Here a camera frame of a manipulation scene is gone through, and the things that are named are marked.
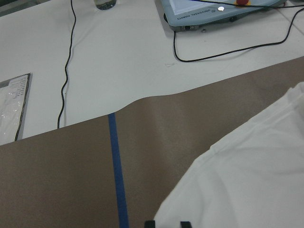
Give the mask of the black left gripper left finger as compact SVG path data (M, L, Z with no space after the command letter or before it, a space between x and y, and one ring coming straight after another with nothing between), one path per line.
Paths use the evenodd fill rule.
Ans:
M154 220L145 221L144 228L155 228L155 221Z

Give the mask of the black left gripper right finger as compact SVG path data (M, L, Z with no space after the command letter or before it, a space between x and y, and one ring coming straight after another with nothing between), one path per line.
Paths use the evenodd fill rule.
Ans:
M191 228L191 223L189 221L181 221L180 228Z

